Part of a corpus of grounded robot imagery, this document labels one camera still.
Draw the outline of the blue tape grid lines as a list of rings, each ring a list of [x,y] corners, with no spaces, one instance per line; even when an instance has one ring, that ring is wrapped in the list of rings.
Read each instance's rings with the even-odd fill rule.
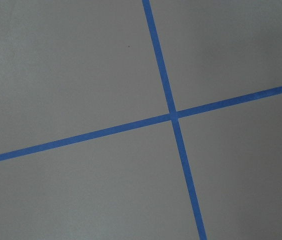
[[[199,236],[199,239],[206,240],[208,237],[207,237],[205,224],[204,224],[201,209],[200,209],[200,204],[199,204],[199,200],[198,200],[198,196],[196,192],[194,179],[193,179],[192,172],[191,172],[191,167],[190,167],[190,163],[189,163],[189,159],[188,159],[188,155],[187,155],[187,151],[186,151],[186,147],[184,143],[184,138],[182,135],[180,119],[189,117],[189,116],[194,116],[194,115],[201,114],[201,113],[206,113],[206,112],[222,109],[222,108],[227,108],[227,107],[234,106],[234,105],[239,105],[239,104],[263,99],[263,98],[268,98],[268,97],[275,96],[275,95],[279,95],[279,94],[282,94],[282,86],[278,86],[278,87],[274,87],[274,88],[270,88],[270,89],[266,89],[266,90],[262,90],[258,92],[253,92],[253,93],[249,93],[249,94],[245,94],[245,95],[241,95],[241,96],[237,96],[233,98],[228,98],[225,100],[220,100],[220,101],[216,101],[216,102],[212,102],[212,103],[208,103],[204,105],[199,105],[199,106],[195,106],[195,107],[191,107],[191,108],[187,108],[183,110],[177,110],[175,101],[174,101],[174,97],[173,97],[173,92],[172,92],[171,85],[169,82],[168,72],[167,72],[167,68],[165,65],[165,61],[164,61],[164,55],[162,52],[155,19],[153,16],[151,2],[149,0],[144,0],[142,1],[142,6],[144,9],[146,23],[147,23],[147,27],[149,30],[151,43],[152,43],[153,51],[154,51],[156,62],[157,62],[160,80],[162,83],[163,92],[164,92],[164,96],[165,96],[165,100],[166,100],[166,104],[168,108],[168,113],[146,118],[146,119],[142,119],[142,120],[138,120],[138,121],[133,121],[133,122],[117,125],[117,126],[113,126],[113,127],[109,127],[109,128],[92,131],[89,133],[71,136],[71,137],[67,137],[67,138],[63,138],[63,139],[59,139],[59,140],[55,140],[55,141],[51,141],[51,142],[47,142],[47,143],[43,143],[39,145],[29,146],[26,148],[21,148],[21,149],[9,151],[9,152],[1,153],[0,162],[18,158],[21,156],[26,156],[26,155],[31,155],[31,154],[47,151],[47,150],[61,148],[61,147],[68,146],[68,145],[77,144],[77,143],[89,141],[92,139],[98,139],[101,137],[110,136],[110,135],[117,134],[117,133],[123,133],[123,132],[127,132],[130,130],[152,126],[152,125],[156,125],[156,124],[160,124],[164,122],[170,122],[172,125],[179,158],[181,161],[181,166],[182,166],[182,170],[183,170],[183,174],[184,174],[184,178],[186,182],[187,191],[189,194],[189,199],[190,199],[191,208],[193,211],[193,216],[195,219],[198,236]]]

